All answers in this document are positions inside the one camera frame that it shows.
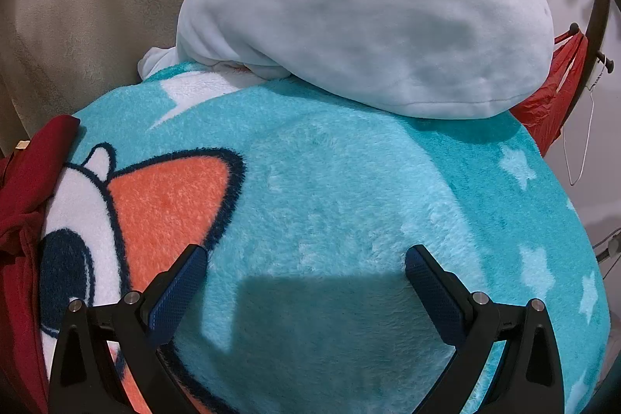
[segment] white cartoon ear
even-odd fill
[[[97,179],[105,183],[114,170],[114,155],[114,148],[112,146],[107,143],[98,144],[91,150],[82,166],[90,170],[97,176]]]

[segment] metal screw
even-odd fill
[[[541,312],[545,309],[545,304],[538,298],[534,298],[530,304],[533,306],[533,309],[538,312]]]
[[[125,301],[125,303],[128,303],[129,305],[135,304],[140,299],[141,299],[140,292],[129,292],[123,297],[123,300]]]
[[[474,292],[472,294],[472,299],[479,305],[485,305],[489,302],[489,297],[483,292]]]
[[[82,301],[78,298],[69,302],[69,310],[71,312],[78,312],[82,309]]]

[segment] plush fabric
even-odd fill
[[[204,412],[409,414],[453,352],[404,274],[422,243],[469,290],[545,301],[567,412],[579,412],[609,331],[603,283],[510,113],[406,118],[297,78],[179,108],[213,79],[200,70],[165,69],[77,114],[43,241],[67,230],[83,243],[71,256],[43,248],[42,293],[57,294],[42,298],[47,362],[68,299],[113,303],[198,241],[211,251],[206,284],[164,355]],[[146,412],[126,369],[123,383]]]
[[[151,55],[241,62],[421,118],[486,118],[548,75],[546,0],[184,0],[176,48]]]

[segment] white star print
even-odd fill
[[[520,255],[522,255],[522,282],[533,290],[536,298],[545,301],[546,294],[556,282],[548,269],[545,249],[520,246]]]
[[[580,301],[580,314],[586,316],[586,324],[591,323],[593,308],[597,302],[597,290],[595,289],[595,270],[591,271],[591,275],[586,277],[583,275],[583,298]]]
[[[576,208],[569,197],[567,197],[567,209],[576,213]]]
[[[151,128],[209,99],[260,83],[265,83],[265,80],[256,74],[234,69],[218,72],[190,71],[163,80],[160,86],[176,105],[157,120]]]
[[[511,149],[502,145],[502,159],[499,163],[501,169],[510,173],[524,191],[528,187],[529,179],[536,179],[537,175],[534,170],[529,167],[526,155],[521,149]]]

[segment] white wire hanger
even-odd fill
[[[571,171],[569,170],[569,161],[567,160],[567,148],[565,147],[566,136],[564,134],[565,126],[563,125],[561,127],[561,137],[563,138],[563,153],[565,154],[565,164],[567,165],[567,176],[569,176],[569,186],[573,186],[578,181],[580,181],[580,178],[582,178],[583,172],[585,171],[586,152],[589,149],[589,138],[591,137],[591,123],[593,122],[593,111],[595,111],[595,101],[593,100],[593,90],[595,90],[595,86],[597,85],[597,82],[599,81],[599,79],[602,77],[602,74],[604,73],[605,68],[606,68],[606,64],[602,66],[602,70],[599,72],[599,75],[597,76],[593,84],[590,87],[586,87],[586,89],[589,91],[589,97],[591,97],[591,117],[589,118],[589,129],[587,130],[587,133],[586,133],[585,153],[583,154],[583,162],[582,162],[582,166],[580,167],[580,174],[578,174],[578,178],[574,182],[571,181]]]

